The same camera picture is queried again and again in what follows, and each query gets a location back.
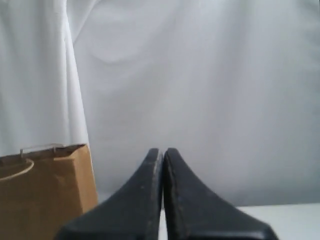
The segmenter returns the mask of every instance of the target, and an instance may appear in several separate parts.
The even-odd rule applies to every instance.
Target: white backdrop
[[[2,155],[89,137],[104,199],[177,147],[236,205],[320,201],[318,0],[0,0],[0,41]]]

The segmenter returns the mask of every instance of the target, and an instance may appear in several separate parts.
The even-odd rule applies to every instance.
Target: brown paper bag
[[[1,240],[52,240],[97,203],[85,144],[0,157]]]

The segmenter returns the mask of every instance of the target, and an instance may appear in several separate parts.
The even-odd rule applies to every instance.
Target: paper bag
[[[85,144],[0,157],[0,239],[52,240],[97,203]]]

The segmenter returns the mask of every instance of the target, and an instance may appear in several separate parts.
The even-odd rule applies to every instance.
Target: white table
[[[279,240],[320,240],[320,203],[239,207],[270,224]],[[161,212],[159,240],[167,240],[165,212]]]

